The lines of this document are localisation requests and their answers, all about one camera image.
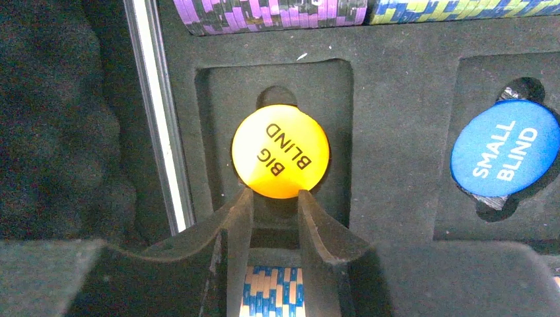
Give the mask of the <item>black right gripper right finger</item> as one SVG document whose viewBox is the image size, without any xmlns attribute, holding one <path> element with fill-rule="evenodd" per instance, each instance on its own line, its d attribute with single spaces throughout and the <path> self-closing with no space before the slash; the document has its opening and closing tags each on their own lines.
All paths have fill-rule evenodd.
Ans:
<svg viewBox="0 0 560 317">
<path fill-rule="evenodd" d="M 328 215 L 306 190 L 298 193 L 298 233 L 307 316 L 391 316 L 374 248 Z"/>
</svg>

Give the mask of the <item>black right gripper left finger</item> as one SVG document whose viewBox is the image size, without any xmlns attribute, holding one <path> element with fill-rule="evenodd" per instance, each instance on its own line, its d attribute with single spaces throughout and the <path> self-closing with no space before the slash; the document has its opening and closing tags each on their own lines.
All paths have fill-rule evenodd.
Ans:
<svg viewBox="0 0 560 317">
<path fill-rule="evenodd" d="M 68 316 L 238 316 L 254 214 L 245 188 L 140 253 L 103 244 Z"/>
</svg>

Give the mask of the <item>orange big blind button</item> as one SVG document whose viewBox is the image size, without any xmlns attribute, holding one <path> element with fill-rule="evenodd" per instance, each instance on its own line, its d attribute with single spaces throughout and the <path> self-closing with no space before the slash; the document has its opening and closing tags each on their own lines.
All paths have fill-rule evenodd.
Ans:
<svg viewBox="0 0 560 317">
<path fill-rule="evenodd" d="M 326 132 L 295 106 L 276 104 L 244 119 L 232 138 L 238 177 L 254 192 L 290 199 L 320 183 L 328 169 Z"/>
</svg>

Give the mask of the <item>blue small blind button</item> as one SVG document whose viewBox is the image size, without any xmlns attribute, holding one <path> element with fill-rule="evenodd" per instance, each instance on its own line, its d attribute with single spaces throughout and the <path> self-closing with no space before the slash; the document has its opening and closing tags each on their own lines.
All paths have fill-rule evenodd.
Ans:
<svg viewBox="0 0 560 317">
<path fill-rule="evenodd" d="M 473 195 L 501 197 L 537 182 L 559 152 L 559 123 L 529 100 L 503 100 L 460 132 L 450 155 L 456 183 Z"/>
</svg>

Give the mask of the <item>red triangular dealer button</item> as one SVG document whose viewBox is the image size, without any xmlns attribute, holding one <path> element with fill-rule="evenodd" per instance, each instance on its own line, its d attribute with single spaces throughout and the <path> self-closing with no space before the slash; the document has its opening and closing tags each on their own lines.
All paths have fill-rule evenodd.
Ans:
<svg viewBox="0 0 560 317">
<path fill-rule="evenodd" d="M 497 101 L 504 100 L 526 100 L 527 96 L 524 96 L 520 92 L 513 90 L 511 87 L 506 87 L 504 91 L 499 95 Z M 470 194 L 477 202 L 482 203 L 484 206 L 489 207 L 493 210 L 500 211 L 505 206 L 509 195 L 498 196 L 498 197 L 486 197 L 481 195 Z"/>
</svg>

